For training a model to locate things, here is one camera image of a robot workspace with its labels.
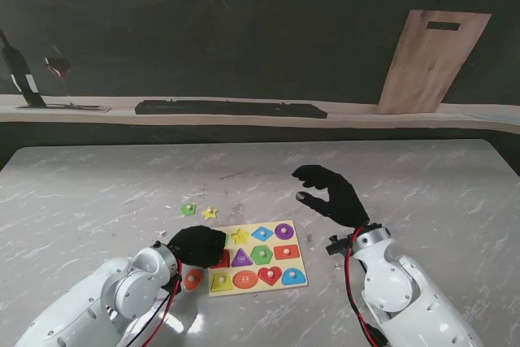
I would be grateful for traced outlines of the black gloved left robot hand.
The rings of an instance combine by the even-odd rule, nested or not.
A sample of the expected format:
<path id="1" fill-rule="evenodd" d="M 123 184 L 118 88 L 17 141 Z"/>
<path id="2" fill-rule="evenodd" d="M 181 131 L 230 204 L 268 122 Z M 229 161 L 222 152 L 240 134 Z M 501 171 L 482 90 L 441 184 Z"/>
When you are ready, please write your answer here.
<path id="1" fill-rule="evenodd" d="M 183 264 L 209 268 L 219 264 L 226 237 L 224 232 L 198 225 L 181 229 L 167 247 Z"/>

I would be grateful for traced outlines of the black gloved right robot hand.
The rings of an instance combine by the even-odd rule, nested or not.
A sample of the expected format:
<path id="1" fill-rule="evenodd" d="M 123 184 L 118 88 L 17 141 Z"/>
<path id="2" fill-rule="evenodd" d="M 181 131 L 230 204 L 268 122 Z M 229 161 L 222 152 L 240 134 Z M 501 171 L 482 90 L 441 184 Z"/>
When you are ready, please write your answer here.
<path id="1" fill-rule="evenodd" d="M 320 165 L 304 165 L 292 176 L 301 181 L 304 188 L 327 190 L 327 201 L 307 192 L 298 192 L 296 199 L 303 205 L 343 227 L 357 229 L 370 223 L 354 187 L 341 174 Z"/>

